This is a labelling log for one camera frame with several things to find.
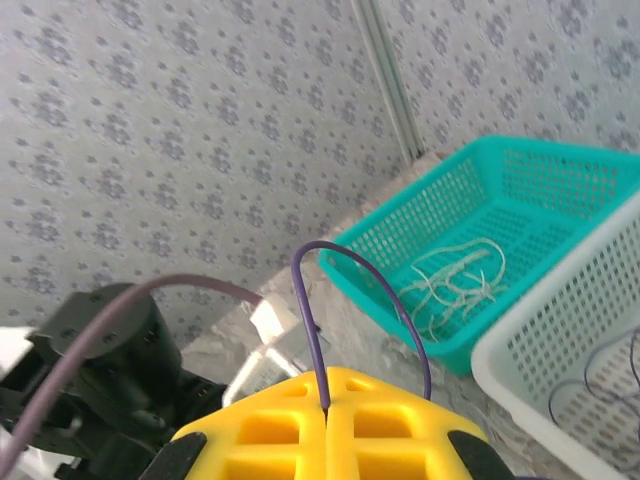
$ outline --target yellow plastic housing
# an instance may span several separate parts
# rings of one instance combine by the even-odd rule
[[[187,480],[470,480],[447,434],[469,420],[362,373],[328,369],[325,416],[308,372],[186,425],[207,443]]]

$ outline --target countertop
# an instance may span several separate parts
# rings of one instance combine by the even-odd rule
[[[348,228],[439,161],[435,154],[416,161],[410,170],[376,192],[359,211],[345,218],[327,238],[333,238]],[[316,322],[331,342],[340,363],[421,394],[423,380],[417,355],[358,310],[319,269],[313,253],[308,255],[303,264],[303,272]],[[288,268],[263,286],[262,293],[266,292],[278,293],[298,313]],[[210,331],[183,350],[185,367],[215,381],[231,381],[247,355],[260,343],[248,317],[247,306],[240,305],[217,322]],[[479,425],[516,475],[553,480],[579,478],[516,427],[509,415],[480,390],[472,377],[456,377],[436,362],[431,362],[431,366],[432,400]]]

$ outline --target teal plastic basket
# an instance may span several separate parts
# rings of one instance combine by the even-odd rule
[[[506,258],[504,291],[469,312],[457,309],[423,344],[451,372],[471,372],[471,351],[482,334],[569,250],[640,186],[640,157],[540,140],[484,137],[467,145],[355,224],[334,241],[371,261],[396,292],[418,280],[413,262],[429,252],[485,237]],[[460,260],[456,252],[421,264],[426,272]],[[387,295],[352,260],[324,250],[320,267],[386,332],[415,349]],[[487,276],[501,257],[474,263]],[[462,277],[460,287],[478,284]],[[411,313],[426,291],[402,296]],[[424,329],[445,306],[429,301],[415,316]]]

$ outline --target plastic basket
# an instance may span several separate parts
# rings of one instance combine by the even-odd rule
[[[588,480],[640,480],[640,420],[584,384],[589,358],[640,326],[640,193],[589,235],[478,342],[473,375],[514,422]],[[589,381],[640,409],[630,336],[594,357]],[[640,365],[640,345],[635,365]],[[558,385],[551,420],[549,398]]]
[[[396,291],[416,281],[412,262],[440,247],[479,237],[496,242],[506,256],[495,301],[479,303],[466,316],[458,310],[435,328],[438,342],[427,353],[450,371],[471,372],[477,339],[528,288],[638,187],[640,158],[609,150],[538,140],[484,137],[467,145],[335,239],[374,263]],[[440,256],[427,267],[455,261]],[[338,254],[323,251],[319,265],[332,282],[388,333],[414,348],[407,328],[368,272]],[[475,264],[500,267],[496,255]],[[477,284],[468,280],[468,287]],[[424,292],[402,297],[413,310]],[[425,328],[444,306],[430,302],[415,317]]]

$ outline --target wall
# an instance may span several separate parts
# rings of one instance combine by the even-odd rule
[[[9,2],[0,324],[192,271],[256,288],[400,168],[347,0]],[[229,306],[160,292],[184,344]]]
[[[380,3],[427,147],[500,132],[638,150],[636,4]]]

